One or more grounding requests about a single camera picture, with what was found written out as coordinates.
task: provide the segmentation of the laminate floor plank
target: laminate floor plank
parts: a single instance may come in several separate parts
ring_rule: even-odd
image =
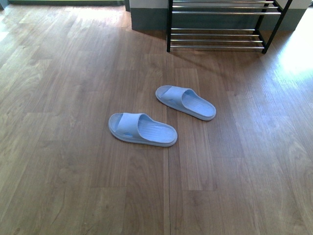
[[[164,233],[163,149],[129,151],[123,234]]]
[[[1,222],[1,234],[38,234],[57,177],[52,168],[67,145],[61,141],[38,142]]]
[[[8,120],[8,117],[2,115],[0,119]],[[1,138],[0,144],[0,221],[19,187],[46,122],[47,114],[27,114],[13,125],[5,123],[11,132]]]
[[[91,188],[81,235],[122,234],[126,188]]]
[[[39,235],[81,233],[97,152],[96,145],[78,148],[68,143],[66,151],[55,156],[54,187]]]
[[[176,69],[176,85],[199,93],[196,69]],[[215,190],[216,179],[207,122],[178,111],[178,135],[183,190]]]
[[[229,93],[256,201],[268,234],[309,234],[253,95]]]
[[[184,191],[183,209],[185,234],[225,234],[217,191]]]
[[[264,117],[268,138],[296,199],[307,230],[313,233],[313,160],[289,117]]]
[[[245,160],[215,158],[214,163],[225,234],[266,234]]]
[[[226,91],[233,90],[240,93],[245,91],[246,87],[241,81],[242,76],[236,74],[241,67],[232,63],[236,60],[234,54],[224,52],[224,58],[227,58],[224,59],[226,63],[221,64],[218,62],[221,60],[221,55],[217,53],[214,53],[212,57],[199,55],[197,73],[200,93],[202,98],[211,102],[217,110],[217,118],[207,123],[212,156],[214,158],[241,158],[244,152]]]
[[[178,130],[178,112],[174,109],[168,110],[168,123]],[[183,191],[182,191],[182,170],[180,163],[180,135],[175,145],[169,150],[169,187],[170,187],[170,234],[184,235],[185,221],[183,210]]]

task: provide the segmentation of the light blue slipper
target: light blue slipper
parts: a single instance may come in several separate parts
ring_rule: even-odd
[[[146,114],[113,114],[109,129],[119,140],[132,143],[169,147],[177,140],[174,127],[154,121]]]
[[[189,88],[161,86],[156,90],[156,97],[163,104],[201,120],[209,121],[216,115],[213,104]]]

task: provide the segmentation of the shoe rack bar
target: shoe rack bar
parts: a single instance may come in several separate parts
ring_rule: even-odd
[[[282,8],[276,0],[257,1],[168,1],[167,51],[171,48],[204,49],[261,49],[265,54],[290,7],[288,0]],[[257,15],[254,29],[206,29],[206,28],[172,28],[173,15]],[[266,15],[278,15],[279,19],[268,41],[264,40],[260,26]]]

